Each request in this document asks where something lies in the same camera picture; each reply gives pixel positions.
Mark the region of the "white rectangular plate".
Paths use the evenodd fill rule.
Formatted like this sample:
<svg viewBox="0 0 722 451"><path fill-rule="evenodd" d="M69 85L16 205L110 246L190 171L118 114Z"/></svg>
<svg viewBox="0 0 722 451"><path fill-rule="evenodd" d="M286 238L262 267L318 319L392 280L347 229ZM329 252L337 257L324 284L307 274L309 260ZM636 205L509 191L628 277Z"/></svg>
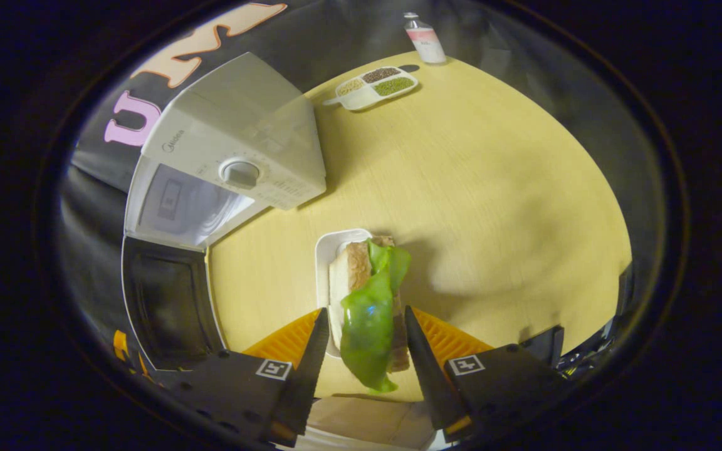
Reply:
<svg viewBox="0 0 722 451"><path fill-rule="evenodd" d="M339 349L343 327L343 308L339 302L332 302L330 291L330 264L343 254L344 249L354 242L366 242L369 239L382 239L387 245L395 245L390 235L375 235L362 228L344 229L319 237L313 250L315 256L316 306L326 308L328 313L329 337L326 354L341 359Z"/></svg>

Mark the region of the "toast sandwich with green lettuce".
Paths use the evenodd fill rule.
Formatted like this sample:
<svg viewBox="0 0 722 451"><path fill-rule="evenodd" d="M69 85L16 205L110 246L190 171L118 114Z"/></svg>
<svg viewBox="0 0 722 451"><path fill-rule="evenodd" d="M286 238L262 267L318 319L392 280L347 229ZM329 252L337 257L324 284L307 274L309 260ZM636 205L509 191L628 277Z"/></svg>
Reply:
<svg viewBox="0 0 722 451"><path fill-rule="evenodd" d="M412 256L390 235L350 242L327 266L333 345L373 394L398 391L390 376L410 367L400 289Z"/></svg>

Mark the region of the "black box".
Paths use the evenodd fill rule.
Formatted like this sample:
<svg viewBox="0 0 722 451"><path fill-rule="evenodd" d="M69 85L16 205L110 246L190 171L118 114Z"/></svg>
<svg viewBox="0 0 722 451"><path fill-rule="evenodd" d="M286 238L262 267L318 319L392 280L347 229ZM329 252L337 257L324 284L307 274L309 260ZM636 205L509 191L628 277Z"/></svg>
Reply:
<svg viewBox="0 0 722 451"><path fill-rule="evenodd" d="M556 325L536 336L522 340L519 345L531 356L556 370L562 357L564 336L564 327Z"/></svg>

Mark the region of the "small bottle with pink label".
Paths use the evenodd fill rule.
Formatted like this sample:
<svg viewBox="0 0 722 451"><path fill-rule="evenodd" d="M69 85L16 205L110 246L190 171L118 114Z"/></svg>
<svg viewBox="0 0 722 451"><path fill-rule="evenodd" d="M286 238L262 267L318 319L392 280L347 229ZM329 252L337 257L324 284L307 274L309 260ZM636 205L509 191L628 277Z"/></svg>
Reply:
<svg viewBox="0 0 722 451"><path fill-rule="evenodd" d="M421 60L429 65L445 64L447 57L435 29L422 22L416 13L406 12L403 17L404 29Z"/></svg>

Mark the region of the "white microwave oven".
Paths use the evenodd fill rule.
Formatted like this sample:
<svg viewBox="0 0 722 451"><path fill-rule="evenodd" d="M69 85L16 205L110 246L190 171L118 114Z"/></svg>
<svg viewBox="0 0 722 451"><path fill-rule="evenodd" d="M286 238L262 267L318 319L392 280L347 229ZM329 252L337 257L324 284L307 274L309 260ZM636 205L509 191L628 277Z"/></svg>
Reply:
<svg viewBox="0 0 722 451"><path fill-rule="evenodd" d="M212 299L210 246L270 207L326 189L313 106L246 53L161 112L128 192L122 286L152 370L187 370L226 348Z"/></svg>

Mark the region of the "white divided dish of beans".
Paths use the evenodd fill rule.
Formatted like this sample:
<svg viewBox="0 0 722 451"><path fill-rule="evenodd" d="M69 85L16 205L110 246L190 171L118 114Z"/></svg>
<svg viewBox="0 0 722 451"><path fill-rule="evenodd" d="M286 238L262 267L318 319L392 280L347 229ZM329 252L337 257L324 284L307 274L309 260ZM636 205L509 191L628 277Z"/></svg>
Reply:
<svg viewBox="0 0 722 451"><path fill-rule="evenodd" d="M323 105L361 111L406 95L418 86L419 81L409 72L395 66L381 66L339 83L333 98L324 100Z"/></svg>

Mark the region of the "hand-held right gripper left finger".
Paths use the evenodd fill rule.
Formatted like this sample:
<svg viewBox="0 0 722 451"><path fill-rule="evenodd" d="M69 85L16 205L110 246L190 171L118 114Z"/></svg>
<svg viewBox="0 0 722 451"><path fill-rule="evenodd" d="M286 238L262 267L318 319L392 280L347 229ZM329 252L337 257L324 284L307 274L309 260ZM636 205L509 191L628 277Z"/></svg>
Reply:
<svg viewBox="0 0 722 451"><path fill-rule="evenodd" d="M177 402L230 442L292 447L306 430L330 337L319 308L247 352L221 350L190 369L155 371Z"/></svg>

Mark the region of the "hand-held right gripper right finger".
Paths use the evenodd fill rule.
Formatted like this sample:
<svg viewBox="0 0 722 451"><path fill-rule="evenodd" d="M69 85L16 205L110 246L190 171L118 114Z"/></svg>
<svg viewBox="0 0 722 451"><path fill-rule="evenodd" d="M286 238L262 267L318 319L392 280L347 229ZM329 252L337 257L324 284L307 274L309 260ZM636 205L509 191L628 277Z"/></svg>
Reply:
<svg viewBox="0 0 722 451"><path fill-rule="evenodd" d="M524 346L494 348L412 306L404 321L432 425L448 442L502 439L563 394L563 376Z"/></svg>

